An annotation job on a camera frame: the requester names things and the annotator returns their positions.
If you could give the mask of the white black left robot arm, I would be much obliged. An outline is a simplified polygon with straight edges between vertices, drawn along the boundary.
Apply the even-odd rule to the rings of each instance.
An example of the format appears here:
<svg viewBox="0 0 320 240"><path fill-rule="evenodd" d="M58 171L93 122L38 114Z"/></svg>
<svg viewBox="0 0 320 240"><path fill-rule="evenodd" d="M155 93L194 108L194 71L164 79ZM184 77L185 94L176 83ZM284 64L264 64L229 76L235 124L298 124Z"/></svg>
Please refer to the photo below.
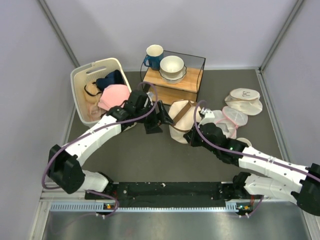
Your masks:
<svg viewBox="0 0 320 240"><path fill-rule="evenodd" d="M161 125L172 125L174 121L161 100L153 101L147 93L134 90L127 100L111 107L77 139L64 146L54 145L49 151L44 176L67 194L84 190L109 198L114 191L110 179L103 173L83 170L82 166L104 143L136 123L143 124L147 134L156 134L162 132Z"/></svg>

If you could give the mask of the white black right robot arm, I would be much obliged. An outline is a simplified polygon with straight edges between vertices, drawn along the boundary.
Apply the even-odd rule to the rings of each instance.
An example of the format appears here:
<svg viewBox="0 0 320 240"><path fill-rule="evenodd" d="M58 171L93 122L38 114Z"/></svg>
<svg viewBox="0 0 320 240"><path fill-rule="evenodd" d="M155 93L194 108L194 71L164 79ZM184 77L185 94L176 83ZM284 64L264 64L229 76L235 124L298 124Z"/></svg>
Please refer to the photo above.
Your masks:
<svg viewBox="0 0 320 240"><path fill-rule="evenodd" d="M214 123L194 125L183 135L192 147L204 147L226 164L253 171L233 185L239 198L264 195L297 205L303 211L320 214L320 166L283 161L248 144L227 138Z"/></svg>

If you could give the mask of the pink trimmed mesh bag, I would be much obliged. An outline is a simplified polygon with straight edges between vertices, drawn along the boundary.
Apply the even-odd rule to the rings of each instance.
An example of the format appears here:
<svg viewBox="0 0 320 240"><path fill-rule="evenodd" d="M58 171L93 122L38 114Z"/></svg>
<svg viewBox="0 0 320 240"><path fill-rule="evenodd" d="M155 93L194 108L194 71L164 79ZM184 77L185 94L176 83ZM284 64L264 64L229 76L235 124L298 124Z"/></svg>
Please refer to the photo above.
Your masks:
<svg viewBox="0 0 320 240"><path fill-rule="evenodd" d="M215 115L214 123L227 138L236 139L237 129L248 123L248 115L229 106L222 110L212 110Z"/></svg>

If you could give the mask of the cream mesh laundry bag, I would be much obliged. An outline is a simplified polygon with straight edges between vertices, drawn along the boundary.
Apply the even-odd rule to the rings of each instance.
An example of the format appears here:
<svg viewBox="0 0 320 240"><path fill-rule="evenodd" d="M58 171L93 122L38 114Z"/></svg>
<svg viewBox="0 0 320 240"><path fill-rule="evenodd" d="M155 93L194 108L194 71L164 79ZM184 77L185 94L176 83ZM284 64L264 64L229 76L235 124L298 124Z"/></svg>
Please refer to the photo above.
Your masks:
<svg viewBox="0 0 320 240"><path fill-rule="evenodd" d="M263 110L260 101L260 93L249 88L237 88L230 91L225 97L225 103L232 109L242 112L248 116L256 116Z"/></svg>

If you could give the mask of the pink bra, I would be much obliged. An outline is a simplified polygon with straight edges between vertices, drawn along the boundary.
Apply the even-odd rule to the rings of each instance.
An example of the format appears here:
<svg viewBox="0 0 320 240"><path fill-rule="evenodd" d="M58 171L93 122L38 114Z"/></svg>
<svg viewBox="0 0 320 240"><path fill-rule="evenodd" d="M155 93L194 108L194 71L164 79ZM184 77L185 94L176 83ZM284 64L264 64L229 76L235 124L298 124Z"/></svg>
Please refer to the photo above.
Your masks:
<svg viewBox="0 0 320 240"><path fill-rule="evenodd" d="M124 84L111 84L104 89L97 106L109 111L115 106L122 106L130 96L129 88Z"/></svg>

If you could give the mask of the navy blue bra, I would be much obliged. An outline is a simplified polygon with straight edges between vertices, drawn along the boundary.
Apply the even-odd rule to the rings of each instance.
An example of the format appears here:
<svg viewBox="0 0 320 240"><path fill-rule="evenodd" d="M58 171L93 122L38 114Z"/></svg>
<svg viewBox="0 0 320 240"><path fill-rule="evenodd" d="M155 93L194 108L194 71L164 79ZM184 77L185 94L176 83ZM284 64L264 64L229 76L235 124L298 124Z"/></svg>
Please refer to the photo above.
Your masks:
<svg viewBox="0 0 320 240"><path fill-rule="evenodd" d="M101 91L103 91L105 88L107 88L110 85L124 85L124 84L125 84L125 81L119 70L112 71L111 73L106 75L104 78L98 78L95 81L95 85Z"/></svg>

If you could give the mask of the beige bra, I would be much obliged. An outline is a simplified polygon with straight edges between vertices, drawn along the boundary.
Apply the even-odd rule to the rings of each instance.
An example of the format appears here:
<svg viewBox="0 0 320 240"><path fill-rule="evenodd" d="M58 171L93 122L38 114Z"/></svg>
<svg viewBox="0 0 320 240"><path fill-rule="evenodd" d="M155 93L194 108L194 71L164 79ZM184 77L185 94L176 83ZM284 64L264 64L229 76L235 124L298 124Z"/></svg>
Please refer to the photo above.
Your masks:
<svg viewBox="0 0 320 240"><path fill-rule="evenodd" d="M83 88L85 101L87 102L88 116L92 121L101 118L103 110L98 107L102 91L97 88L95 81L90 81Z"/></svg>

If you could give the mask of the cream plastic laundry basket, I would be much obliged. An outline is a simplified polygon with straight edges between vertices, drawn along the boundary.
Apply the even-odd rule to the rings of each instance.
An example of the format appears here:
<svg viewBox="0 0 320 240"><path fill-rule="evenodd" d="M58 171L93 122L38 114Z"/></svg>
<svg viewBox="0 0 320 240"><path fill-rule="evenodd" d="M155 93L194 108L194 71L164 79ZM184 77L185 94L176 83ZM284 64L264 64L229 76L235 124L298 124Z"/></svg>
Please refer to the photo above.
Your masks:
<svg viewBox="0 0 320 240"><path fill-rule="evenodd" d="M89 128L110 108L127 100L132 91L121 63L114 57L76 68L70 82L78 116Z"/></svg>

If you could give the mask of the yellow mug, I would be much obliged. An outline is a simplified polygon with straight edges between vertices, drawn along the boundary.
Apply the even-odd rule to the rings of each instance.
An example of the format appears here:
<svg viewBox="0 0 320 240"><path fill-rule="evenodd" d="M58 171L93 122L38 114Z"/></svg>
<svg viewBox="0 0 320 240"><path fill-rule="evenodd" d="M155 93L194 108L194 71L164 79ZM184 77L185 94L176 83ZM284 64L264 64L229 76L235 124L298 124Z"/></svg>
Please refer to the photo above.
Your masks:
<svg viewBox="0 0 320 240"><path fill-rule="evenodd" d="M247 138L239 137L239 138L237 138L237 140L240 142L246 143L249 147L253 146L252 143Z"/></svg>

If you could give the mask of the white scalloped plate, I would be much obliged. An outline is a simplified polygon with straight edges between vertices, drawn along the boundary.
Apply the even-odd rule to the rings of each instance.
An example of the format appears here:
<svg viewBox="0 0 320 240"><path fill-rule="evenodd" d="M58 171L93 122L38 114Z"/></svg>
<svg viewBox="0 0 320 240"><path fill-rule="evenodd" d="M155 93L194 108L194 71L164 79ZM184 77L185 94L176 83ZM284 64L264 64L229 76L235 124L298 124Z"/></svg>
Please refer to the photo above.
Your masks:
<svg viewBox="0 0 320 240"><path fill-rule="evenodd" d="M169 76L163 70L159 71L161 78L168 84L178 84L180 83L187 74L187 67L184 66L179 73L174 73L173 76Z"/></svg>

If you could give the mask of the white ceramic bowl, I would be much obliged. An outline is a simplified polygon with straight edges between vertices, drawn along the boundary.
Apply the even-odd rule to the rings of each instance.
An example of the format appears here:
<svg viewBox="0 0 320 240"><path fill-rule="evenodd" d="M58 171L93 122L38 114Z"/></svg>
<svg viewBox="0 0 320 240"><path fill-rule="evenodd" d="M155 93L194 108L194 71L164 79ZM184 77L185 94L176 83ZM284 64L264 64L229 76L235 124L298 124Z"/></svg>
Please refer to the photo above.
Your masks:
<svg viewBox="0 0 320 240"><path fill-rule="evenodd" d="M160 61L160 69L167 74L176 74L182 71L185 63L182 58L176 55L169 55Z"/></svg>

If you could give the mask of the blue ceramic mug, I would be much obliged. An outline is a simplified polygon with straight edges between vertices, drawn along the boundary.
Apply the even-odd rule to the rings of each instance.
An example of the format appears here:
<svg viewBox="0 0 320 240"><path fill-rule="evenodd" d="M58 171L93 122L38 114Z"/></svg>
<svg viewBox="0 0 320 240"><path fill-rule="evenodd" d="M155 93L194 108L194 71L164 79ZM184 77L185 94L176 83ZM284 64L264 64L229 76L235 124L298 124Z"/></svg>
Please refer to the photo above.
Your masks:
<svg viewBox="0 0 320 240"><path fill-rule="evenodd" d="M160 70L160 62L164 58L164 49L161 45L153 44L146 49L146 57L143 64L154 71Z"/></svg>

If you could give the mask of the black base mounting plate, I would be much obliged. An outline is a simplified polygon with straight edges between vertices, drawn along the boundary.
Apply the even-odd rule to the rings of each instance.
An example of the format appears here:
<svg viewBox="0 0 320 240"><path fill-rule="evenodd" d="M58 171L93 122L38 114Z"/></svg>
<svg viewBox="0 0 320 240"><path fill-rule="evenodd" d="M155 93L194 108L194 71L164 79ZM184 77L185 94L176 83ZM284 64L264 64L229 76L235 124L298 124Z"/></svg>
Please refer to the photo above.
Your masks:
<svg viewBox="0 0 320 240"><path fill-rule="evenodd" d="M221 207L230 200L250 200L245 190L222 182L114 182L102 192L122 207Z"/></svg>

